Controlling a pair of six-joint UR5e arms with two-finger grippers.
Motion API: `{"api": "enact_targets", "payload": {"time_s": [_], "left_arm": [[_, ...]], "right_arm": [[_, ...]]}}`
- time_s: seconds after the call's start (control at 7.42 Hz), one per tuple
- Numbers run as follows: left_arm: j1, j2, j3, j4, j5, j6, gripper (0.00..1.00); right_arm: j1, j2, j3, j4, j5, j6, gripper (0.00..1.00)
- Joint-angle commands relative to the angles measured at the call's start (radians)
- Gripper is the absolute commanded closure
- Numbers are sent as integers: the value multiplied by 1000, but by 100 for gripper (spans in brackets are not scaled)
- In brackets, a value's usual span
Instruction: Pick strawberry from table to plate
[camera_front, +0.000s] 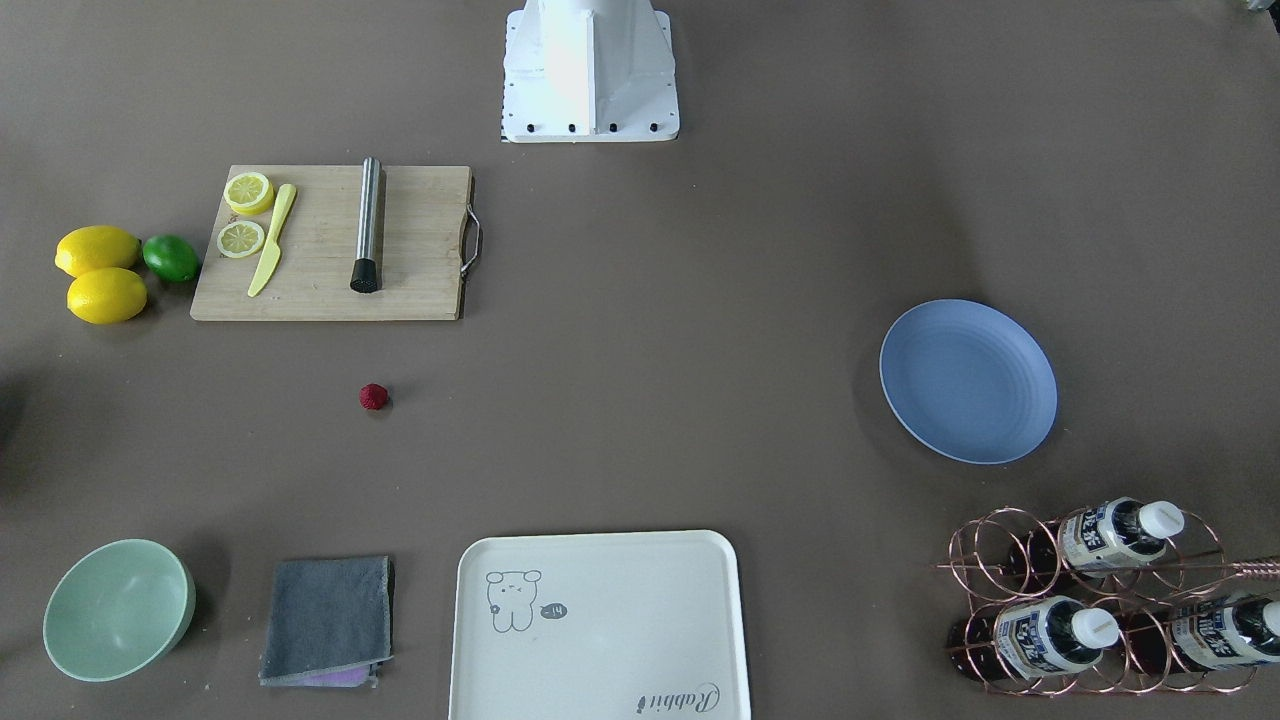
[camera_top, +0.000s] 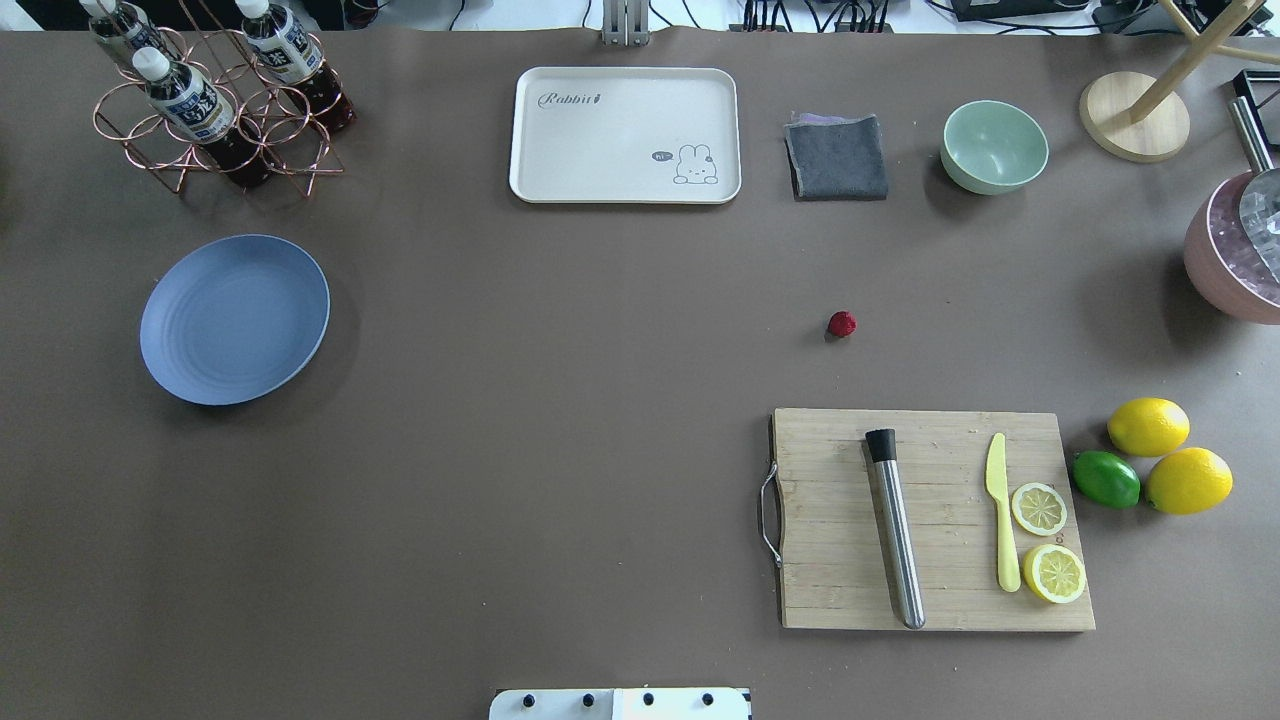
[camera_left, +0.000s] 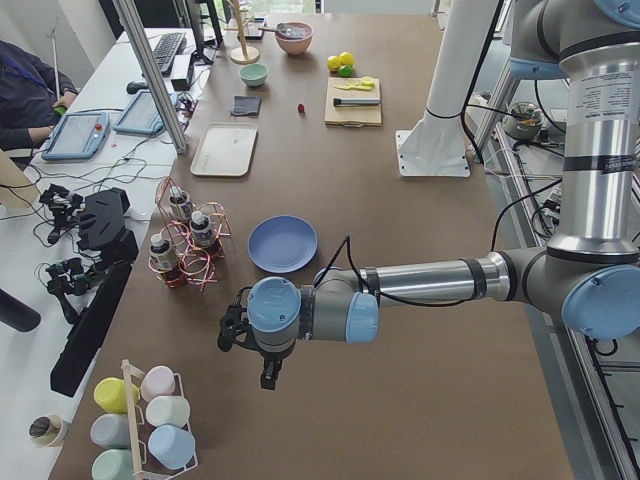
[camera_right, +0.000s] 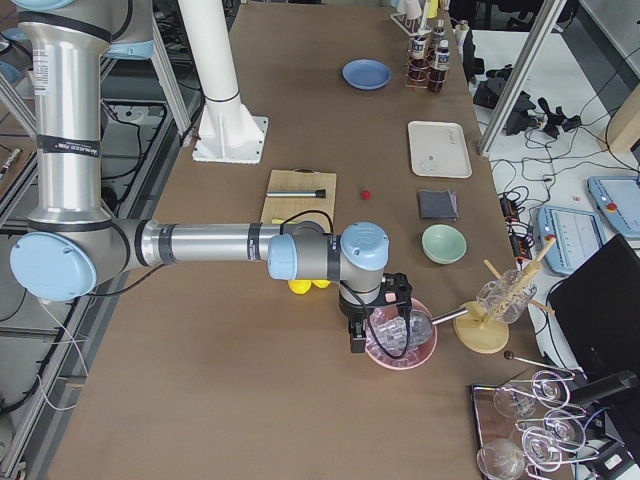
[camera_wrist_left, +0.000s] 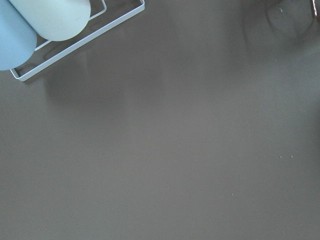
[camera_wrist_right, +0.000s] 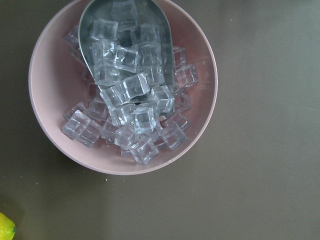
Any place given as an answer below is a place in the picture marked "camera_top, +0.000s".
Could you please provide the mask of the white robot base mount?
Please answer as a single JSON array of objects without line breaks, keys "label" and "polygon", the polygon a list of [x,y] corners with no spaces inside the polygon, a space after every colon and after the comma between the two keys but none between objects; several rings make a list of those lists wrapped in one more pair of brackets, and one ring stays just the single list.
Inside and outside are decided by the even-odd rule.
[{"label": "white robot base mount", "polygon": [[750,691],[732,687],[508,689],[489,719],[750,719]]}]

